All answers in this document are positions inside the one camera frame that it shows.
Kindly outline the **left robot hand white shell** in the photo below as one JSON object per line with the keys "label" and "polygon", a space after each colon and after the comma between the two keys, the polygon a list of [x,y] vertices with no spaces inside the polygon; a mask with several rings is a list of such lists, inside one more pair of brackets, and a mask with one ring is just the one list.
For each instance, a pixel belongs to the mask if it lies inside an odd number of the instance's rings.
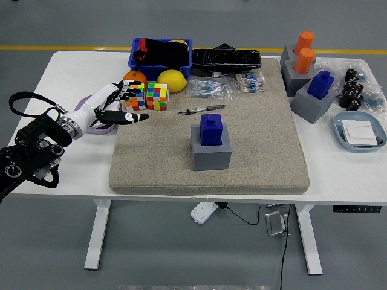
{"label": "left robot hand white shell", "polygon": [[107,106],[119,100],[128,100],[138,89],[132,85],[139,85],[140,81],[122,80],[104,86],[92,95],[81,107],[73,112],[67,112],[59,119],[59,124],[67,130],[74,139],[82,137],[87,129],[95,122],[102,124],[129,125],[147,120],[146,113],[130,113],[124,111],[110,111]]}

